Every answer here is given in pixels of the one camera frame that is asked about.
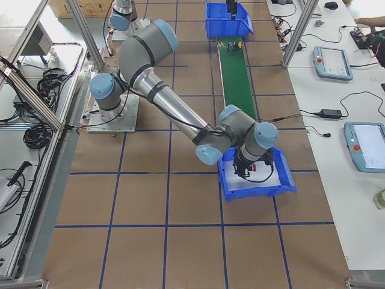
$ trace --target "touchscreen display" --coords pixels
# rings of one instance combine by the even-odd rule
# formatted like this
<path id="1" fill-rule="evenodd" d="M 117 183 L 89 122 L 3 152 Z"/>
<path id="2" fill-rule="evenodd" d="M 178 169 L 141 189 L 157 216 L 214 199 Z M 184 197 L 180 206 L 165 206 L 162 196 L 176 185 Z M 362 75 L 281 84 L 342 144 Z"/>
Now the touchscreen display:
<path id="1" fill-rule="evenodd" d="M 353 125 L 365 166 L 385 169 L 385 135 L 379 125 Z"/>
<path id="2" fill-rule="evenodd" d="M 322 62 L 325 72 L 334 75 L 347 76 L 347 67 L 341 50 L 321 48 Z"/>

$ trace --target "gray device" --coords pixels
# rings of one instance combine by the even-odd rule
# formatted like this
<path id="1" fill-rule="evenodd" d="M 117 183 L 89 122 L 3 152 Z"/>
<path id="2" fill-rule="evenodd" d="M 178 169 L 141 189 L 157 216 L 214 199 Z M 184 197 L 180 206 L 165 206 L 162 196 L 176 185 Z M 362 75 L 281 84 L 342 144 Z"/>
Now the gray device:
<path id="1" fill-rule="evenodd" d="M 21 55 L 47 55 L 51 46 L 52 40 L 43 28 L 43 25 L 39 22 L 32 32 Z"/>

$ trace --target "black computer mouse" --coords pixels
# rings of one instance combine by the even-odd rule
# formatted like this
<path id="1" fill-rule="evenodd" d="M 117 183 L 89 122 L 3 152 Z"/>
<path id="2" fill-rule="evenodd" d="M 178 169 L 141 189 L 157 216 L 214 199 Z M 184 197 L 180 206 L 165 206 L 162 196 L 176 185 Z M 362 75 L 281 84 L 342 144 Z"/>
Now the black computer mouse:
<path id="1" fill-rule="evenodd" d="M 337 4 L 337 2 L 334 2 L 334 1 L 326 2 L 325 3 L 325 7 L 329 8 L 329 9 L 332 9 L 332 10 L 335 10 L 335 9 L 338 8 L 338 4 Z"/>

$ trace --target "small component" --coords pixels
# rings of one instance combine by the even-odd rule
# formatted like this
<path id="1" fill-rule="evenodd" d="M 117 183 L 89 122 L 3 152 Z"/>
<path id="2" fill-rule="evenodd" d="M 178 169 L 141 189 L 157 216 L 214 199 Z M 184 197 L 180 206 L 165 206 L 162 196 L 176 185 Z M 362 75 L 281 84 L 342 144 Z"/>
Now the small component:
<path id="1" fill-rule="evenodd" d="M 227 45 L 227 50 L 234 51 L 242 48 L 242 42 L 229 42 Z"/>
<path id="2" fill-rule="evenodd" d="M 317 20 L 316 22 L 314 22 L 314 27 L 321 27 L 323 26 L 323 24 L 325 24 L 325 22 L 323 22 L 322 20 Z"/>

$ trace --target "cardboard box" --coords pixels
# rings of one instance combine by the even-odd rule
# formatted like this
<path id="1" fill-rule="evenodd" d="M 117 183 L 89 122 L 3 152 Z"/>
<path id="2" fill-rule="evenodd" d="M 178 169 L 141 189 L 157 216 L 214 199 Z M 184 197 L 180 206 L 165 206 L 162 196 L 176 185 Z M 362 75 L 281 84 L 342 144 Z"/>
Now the cardboard box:
<path id="1" fill-rule="evenodd" d="M 78 0 L 78 3 L 84 17 L 104 18 L 106 17 L 107 9 L 111 1 L 112 0 Z M 66 0 L 50 0 L 49 6 L 57 18 L 72 18 L 72 13 Z"/>

